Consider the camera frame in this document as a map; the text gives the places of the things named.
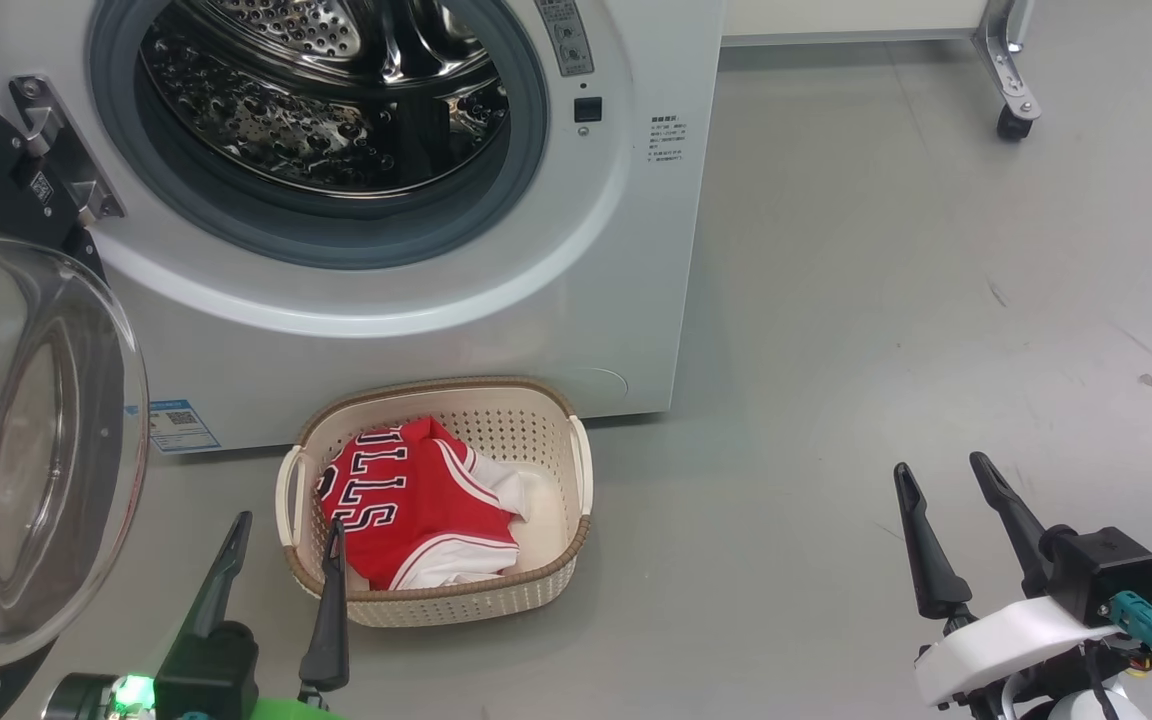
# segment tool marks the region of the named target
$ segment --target caster wheel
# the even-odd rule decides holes
[[[998,114],[998,137],[1002,141],[1023,141],[1029,137],[1029,128],[1032,127],[1033,120],[1016,118],[1006,105],[1002,106],[1002,113]]]

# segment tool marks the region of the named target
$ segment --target blue label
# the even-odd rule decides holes
[[[188,400],[156,400],[150,404],[150,439],[159,452],[219,450],[217,437]]]

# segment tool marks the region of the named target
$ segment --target red jersey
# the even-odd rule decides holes
[[[517,561],[509,520],[525,514],[521,479],[433,418],[355,437],[317,493],[372,589],[485,579]]]

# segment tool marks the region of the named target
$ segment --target washing machine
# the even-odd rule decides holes
[[[0,115],[54,170],[20,187],[40,214],[73,202],[127,309],[159,450],[288,444],[334,397],[430,378],[529,376],[584,416],[650,414],[722,15],[0,0]]]

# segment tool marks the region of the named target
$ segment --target stainless steel drum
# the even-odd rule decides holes
[[[438,0],[175,0],[141,60],[203,146],[333,197],[447,177],[509,116],[492,59]]]

